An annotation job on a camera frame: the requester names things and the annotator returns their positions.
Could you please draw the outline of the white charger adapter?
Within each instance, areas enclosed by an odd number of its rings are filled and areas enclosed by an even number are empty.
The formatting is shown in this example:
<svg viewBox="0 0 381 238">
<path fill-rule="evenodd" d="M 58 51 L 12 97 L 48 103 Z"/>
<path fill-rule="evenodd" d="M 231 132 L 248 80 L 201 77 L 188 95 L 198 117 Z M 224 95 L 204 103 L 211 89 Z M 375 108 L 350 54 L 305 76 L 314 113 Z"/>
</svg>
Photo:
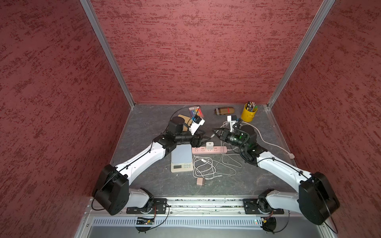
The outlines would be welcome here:
<svg viewBox="0 0 381 238">
<path fill-rule="evenodd" d="M 213 142 L 207 142 L 205 145 L 206 150 L 212 151 L 214 149 L 214 143 Z"/>
</svg>

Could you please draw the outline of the pink power strip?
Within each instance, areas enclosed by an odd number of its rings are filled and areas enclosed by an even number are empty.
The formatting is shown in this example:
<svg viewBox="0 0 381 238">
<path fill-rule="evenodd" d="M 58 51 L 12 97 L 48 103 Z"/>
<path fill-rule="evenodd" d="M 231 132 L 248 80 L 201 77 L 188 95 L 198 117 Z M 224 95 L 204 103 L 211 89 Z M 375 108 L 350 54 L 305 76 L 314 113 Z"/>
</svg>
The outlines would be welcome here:
<svg viewBox="0 0 381 238">
<path fill-rule="evenodd" d="M 193 155 L 208 155 L 208 154 L 226 154 L 226 146 L 213 146 L 213 148 L 207 148 L 206 146 L 192 148 Z"/>
</svg>

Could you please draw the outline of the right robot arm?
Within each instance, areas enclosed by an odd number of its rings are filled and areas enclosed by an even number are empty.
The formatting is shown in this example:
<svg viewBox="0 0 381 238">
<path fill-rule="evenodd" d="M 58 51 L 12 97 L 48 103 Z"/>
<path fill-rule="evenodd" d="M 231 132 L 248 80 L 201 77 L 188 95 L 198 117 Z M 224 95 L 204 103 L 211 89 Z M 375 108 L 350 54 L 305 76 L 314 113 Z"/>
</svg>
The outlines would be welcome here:
<svg viewBox="0 0 381 238">
<path fill-rule="evenodd" d="M 339 207 L 339 200 L 328 178 L 320 173 L 311 173 L 280 160 L 257 143 L 257 133 L 248 125 L 233 129 L 214 128 L 213 133 L 221 141 L 237 146 L 244 161 L 277 176 L 294 189 L 281 192 L 268 189 L 259 195 L 257 207 L 260 213 L 270 214 L 284 209 L 304 215 L 315 225 L 324 223 Z"/>
</svg>

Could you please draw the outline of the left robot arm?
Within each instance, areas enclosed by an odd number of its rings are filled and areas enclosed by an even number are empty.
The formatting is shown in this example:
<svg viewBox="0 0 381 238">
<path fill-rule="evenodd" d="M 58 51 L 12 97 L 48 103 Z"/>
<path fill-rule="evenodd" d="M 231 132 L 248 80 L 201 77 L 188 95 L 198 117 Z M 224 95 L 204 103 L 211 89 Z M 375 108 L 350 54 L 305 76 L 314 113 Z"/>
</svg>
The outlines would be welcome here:
<svg viewBox="0 0 381 238">
<path fill-rule="evenodd" d="M 130 185 L 142 172 L 180 145 L 201 147 L 207 137 L 204 132 L 198 132 L 198 128 L 204 123 L 198 115 L 189 123 L 181 117 L 171 118 L 166 130 L 142 152 L 115 167 L 109 164 L 102 169 L 92 193 L 94 200 L 110 215 L 130 207 L 149 213 L 154 207 L 154 196 L 144 188 L 132 189 Z"/>
</svg>

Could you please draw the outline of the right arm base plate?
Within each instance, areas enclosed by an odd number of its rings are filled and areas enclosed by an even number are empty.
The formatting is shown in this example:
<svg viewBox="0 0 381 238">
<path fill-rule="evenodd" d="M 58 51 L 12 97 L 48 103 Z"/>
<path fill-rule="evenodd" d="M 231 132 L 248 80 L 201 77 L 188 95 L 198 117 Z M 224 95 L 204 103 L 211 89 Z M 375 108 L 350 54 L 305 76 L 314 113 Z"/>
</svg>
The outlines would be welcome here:
<svg viewBox="0 0 381 238">
<path fill-rule="evenodd" d="M 243 207 L 247 215 L 283 215 L 283 209 L 271 208 L 265 199 L 243 199 Z"/>
</svg>

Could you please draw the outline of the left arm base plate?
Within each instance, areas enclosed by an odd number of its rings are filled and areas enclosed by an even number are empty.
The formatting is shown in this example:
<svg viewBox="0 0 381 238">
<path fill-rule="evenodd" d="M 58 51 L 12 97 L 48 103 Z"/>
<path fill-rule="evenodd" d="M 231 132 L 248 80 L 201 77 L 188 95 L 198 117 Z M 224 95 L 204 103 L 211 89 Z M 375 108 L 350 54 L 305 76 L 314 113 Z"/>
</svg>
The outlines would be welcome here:
<svg viewBox="0 0 381 238">
<path fill-rule="evenodd" d="M 166 198 L 150 198 L 143 208 L 128 207 L 126 213 L 135 215 L 165 214 L 167 212 L 167 201 Z"/>
</svg>

